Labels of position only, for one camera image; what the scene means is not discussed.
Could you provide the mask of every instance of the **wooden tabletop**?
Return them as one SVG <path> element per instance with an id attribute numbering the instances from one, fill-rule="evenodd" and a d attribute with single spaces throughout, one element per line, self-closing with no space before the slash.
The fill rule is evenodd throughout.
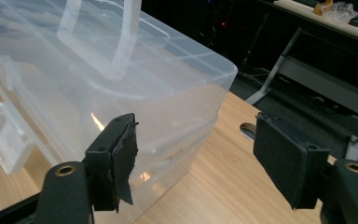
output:
<path id="1" fill-rule="evenodd" d="M 229 92 L 190 172 L 136 223 L 320 223 L 321 203 L 293 211 L 254 157 L 240 125 L 255 123 L 257 113 Z M 37 149 L 19 173 L 0 168 L 0 210 L 36 194 L 48 168 Z"/>

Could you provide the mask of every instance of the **plastic box lid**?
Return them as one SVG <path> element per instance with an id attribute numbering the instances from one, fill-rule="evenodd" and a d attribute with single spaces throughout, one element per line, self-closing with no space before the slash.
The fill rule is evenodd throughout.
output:
<path id="1" fill-rule="evenodd" d="M 0 94 L 26 114 L 21 134 L 36 136 L 52 164 L 83 160 L 104 125 L 126 113 L 140 122 L 135 167 L 212 129 L 235 65 L 140 4 L 123 8 L 0 0 Z"/>

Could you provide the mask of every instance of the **translucent plastic container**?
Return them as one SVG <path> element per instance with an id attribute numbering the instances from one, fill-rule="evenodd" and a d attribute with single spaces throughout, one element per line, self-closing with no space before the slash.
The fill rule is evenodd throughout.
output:
<path id="1" fill-rule="evenodd" d="M 115 223 L 133 222 L 188 171 L 237 74 L 162 22 L 136 18 L 139 6 L 0 0 L 2 167 L 20 170 L 34 147 L 52 165 L 81 161 L 111 119 L 134 113 L 134 205 L 96 217 Z"/>

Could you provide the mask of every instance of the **table in background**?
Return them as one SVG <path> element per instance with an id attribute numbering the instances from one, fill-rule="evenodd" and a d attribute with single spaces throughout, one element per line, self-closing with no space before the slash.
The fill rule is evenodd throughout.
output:
<path id="1" fill-rule="evenodd" d="M 293 211 L 254 157 L 240 125 L 255 123 L 257 113 L 229 92 L 190 172 L 136 223 L 320 223 L 321 203 Z M 0 168 L 0 210 L 39 192 L 48 168 L 37 149 L 19 173 Z"/>
<path id="2" fill-rule="evenodd" d="M 246 102 L 254 105 L 261 100 L 269 93 L 270 83 L 280 73 L 358 114 L 357 87 L 338 77 L 330 76 L 309 64 L 303 63 L 295 57 L 288 56 L 291 47 L 295 44 L 303 30 L 307 32 L 311 30 L 312 33 L 317 33 L 319 36 L 334 36 L 336 39 L 345 41 L 350 46 L 358 49 L 358 27 L 330 21 L 327 18 L 314 14 L 312 12 L 313 8 L 292 0 L 277 0 L 273 3 L 256 0 L 255 4 L 265 10 L 267 14 L 273 13 L 291 20 L 290 23 L 296 25 L 297 29 L 270 71 L 262 88 L 250 96 Z M 357 161 L 358 137 L 351 136 L 345 158 Z"/>

